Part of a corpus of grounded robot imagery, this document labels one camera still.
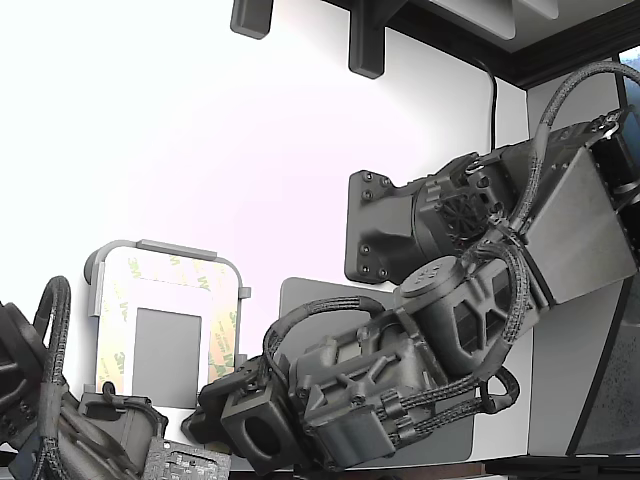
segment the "white wall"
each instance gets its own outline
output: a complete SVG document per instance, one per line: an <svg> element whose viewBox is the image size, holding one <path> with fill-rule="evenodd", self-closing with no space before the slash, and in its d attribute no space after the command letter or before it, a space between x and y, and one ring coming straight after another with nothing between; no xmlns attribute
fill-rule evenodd
<svg viewBox="0 0 640 480"><path fill-rule="evenodd" d="M347 12L276 0L256 41L230 31L231 5L0 3L0 299L31 317L46 281L69 278L75 393L93 375L96 248L218 251L253 287L241 349L255 354L284 279L345 282L351 173L398 185L488 149L484 72L389 31L371 81L347 69ZM498 142L527 135L525 93L501 82Z"/></svg>
<svg viewBox="0 0 640 480"><path fill-rule="evenodd" d="M536 133L538 122L540 122L549 100L567 77L568 75L563 75L527 92L531 136ZM571 92L558 112L553 129L557 130L580 122L590 122L616 108L620 108L620 100L615 75L612 73L595 75Z"/></svg>

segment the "mounting bracket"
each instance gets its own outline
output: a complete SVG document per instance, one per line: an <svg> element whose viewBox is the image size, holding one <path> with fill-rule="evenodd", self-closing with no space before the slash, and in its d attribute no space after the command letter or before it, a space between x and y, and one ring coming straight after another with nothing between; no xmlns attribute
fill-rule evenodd
<svg viewBox="0 0 640 480"><path fill-rule="evenodd" d="M367 78L384 73L385 27L408 0L355 0L349 32L349 70Z"/></svg>
<svg viewBox="0 0 640 480"><path fill-rule="evenodd" d="M349 70L367 78L384 73L385 27L408 0L354 0L349 34ZM273 0L234 0L231 30L262 39L271 29Z"/></svg>
<svg viewBox="0 0 640 480"><path fill-rule="evenodd" d="M231 30L261 40L271 30L273 0L233 0Z"/></svg>

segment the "screw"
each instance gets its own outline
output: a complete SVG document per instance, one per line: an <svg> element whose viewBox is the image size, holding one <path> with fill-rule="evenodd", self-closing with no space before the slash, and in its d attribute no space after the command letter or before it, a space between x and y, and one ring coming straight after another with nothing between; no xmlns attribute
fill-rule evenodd
<svg viewBox="0 0 640 480"><path fill-rule="evenodd" d="M487 188L491 185L491 180L489 180L489 177L482 177L480 180L478 180L478 183L476 185L478 188Z"/></svg>
<svg viewBox="0 0 640 480"><path fill-rule="evenodd" d="M362 395L354 395L351 398L351 405L352 406L359 407L362 404L364 404L364 397Z"/></svg>
<svg viewBox="0 0 640 480"><path fill-rule="evenodd" d="M298 390L296 391L296 395L298 395L298 398L300 400L306 400L307 397L309 397L309 390L304 388L304 387L300 387L298 388Z"/></svg>

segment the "black plastic part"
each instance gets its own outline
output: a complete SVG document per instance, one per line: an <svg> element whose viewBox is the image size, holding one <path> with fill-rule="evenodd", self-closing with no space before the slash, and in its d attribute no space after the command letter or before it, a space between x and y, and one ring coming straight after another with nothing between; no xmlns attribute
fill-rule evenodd
<svg viewBox="0 0 640 480"><path fill-rule="evenodd" d="M453 286L439 298L425 293L416 298L401 297L401 302L424 332L445 372L460 377L478 368L500 337L511 290L501 260L488 263L472 279ZM528 315L537 315L533 299L530 307Z"/></svg>
<svg viewBox="0 0 640 480"><path fill-rule="evenodd" d="M231 30L260 40L271 30L273 0L234 0Z"/></svg>
<svg viewBox="0 0 640 480"><path fill-rule="evenodd" d="M78 413L113 437L124 448L131 461L142 469L155 425L148 415L130 405L150 406L151 403L145 397L116 398L122 401L122 406L116 407L107 402L102 394L85 393Z"/></svg>
<svg viewBox="0 0 640 480"><path fill-rule="evenodd" d="M231 457L153 437L142 480L227 480Z"/></svg>
<svg viewBox="0 0 640 480"><path fill-rule="evenodd" d="M388 177L356 172L349 178L345 275L354 282L400 285L418 267L460 255L489 227L493 212L515 203L500 164L473 173L475 154L449 162L435 175L395 187Z"/></svg>
<svg viewBox="0 0 640 480"><path fill-rule="evenodd" d="M318 427L316 435L331 454L332 463L325 465L328 470L345 469L396 451L373 406Z"/></svg>
<svg viewBox="0 0 640 480"><path fill-rule="evenodd" d="M0 445L18 449L35 428L45 356L33 325L15 305L0 304Z"/></svg>
<svg viewBox="0 0 640 480"><path fill-rule="evenodd" d="M385 27L408 0L355 0L349 32L349 69L367 78L384 73Z"/></svg>
<svg viewBox="0 0 640 480"><path fill-rule="evenodd" d="M220 421L258 475L294 464L310 466L300 427L278 382L263 390L230 394Z"/></svg>

